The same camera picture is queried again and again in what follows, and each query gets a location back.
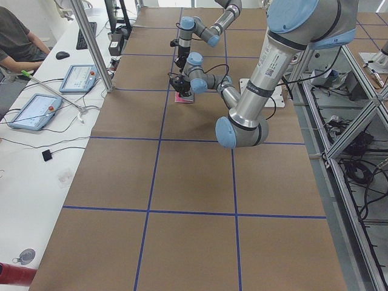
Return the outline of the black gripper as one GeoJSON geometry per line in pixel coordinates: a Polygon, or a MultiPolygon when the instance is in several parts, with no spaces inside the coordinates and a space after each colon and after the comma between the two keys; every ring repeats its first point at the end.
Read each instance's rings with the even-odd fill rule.
{"type": "Polygon", "coordinates": [[[178,56],[175,58],[174,63],[179,69],[184,68],[189,54],[190,47],[178,46],[178,56]]]}
{"type": "Polygon", "coordinates": [[[192,93],[190,92],[190,82],[186,81],[182,75],[170,77],[169,84],[175,89],[180,98],[191,97],[192,93]]]}

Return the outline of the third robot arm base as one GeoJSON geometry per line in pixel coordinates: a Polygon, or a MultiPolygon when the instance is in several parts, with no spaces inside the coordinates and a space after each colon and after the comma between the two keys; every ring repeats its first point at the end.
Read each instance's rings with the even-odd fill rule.
{"type": "Polygon", "coordinates": [[[387,42],[376,53],[361,52],[359,55],[364,62],[363,67],[366,67],[372,73],[387,74],[387,42]]]}

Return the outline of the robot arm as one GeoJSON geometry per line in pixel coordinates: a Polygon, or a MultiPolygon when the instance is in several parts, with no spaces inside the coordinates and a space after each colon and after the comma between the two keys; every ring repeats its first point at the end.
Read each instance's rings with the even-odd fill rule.
{"type": "Polygon", "coordinates": [[[243,92],[226,75],[207,74],[203,57],[191,51],[193,36],[214,47],[221,34],[241,14],[240,1],[221,1],[224,13],[211,26],[199,17],[183,17],[178,48],[179,75],[170,84],[182,97],[216,90],[229,112],[216,122],[218,142],[226,148],[256,146],[265,141],[268,123],[261,115],[292,58],[306,48],[329,49],[350,43],[356,33],[357,1],[273,1],[267,12],[267,44],[243,92]]]}
{"type": "Polygon", "coordinates": [[[211,47],[215,47],[221,38],[222,33],[236,20],[242,11],[240,0],[216,1],[224,13],[210,27],[206,26],[199,16],[183,16],[176,23],[179,29],[178,38],[170,41],[171,47],[178,48],[178,57],[174,63],[182,72],[190,54],[193,35],[204,41],[211,47]]]}

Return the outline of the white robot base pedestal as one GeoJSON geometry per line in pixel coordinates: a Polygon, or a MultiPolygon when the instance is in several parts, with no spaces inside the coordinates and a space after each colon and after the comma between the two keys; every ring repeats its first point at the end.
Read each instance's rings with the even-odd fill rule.
{"type": "MultiPolygon", "coordinates": [[[[239,80],[239,87],[240,87],[240,93],[243,94],[245,91],[248,82],[250,81],[249,78],[241,78],[239,80]]],[[[266,98],[267,102],[265,104],[265,108],[283,108],[285,106],[285,101],[283,97],[283,89],[280,85],[276,86],[274,91],[268,91],[264,89],[259,89],[257,91],[260,96],[263,96],[266,98]]]]}

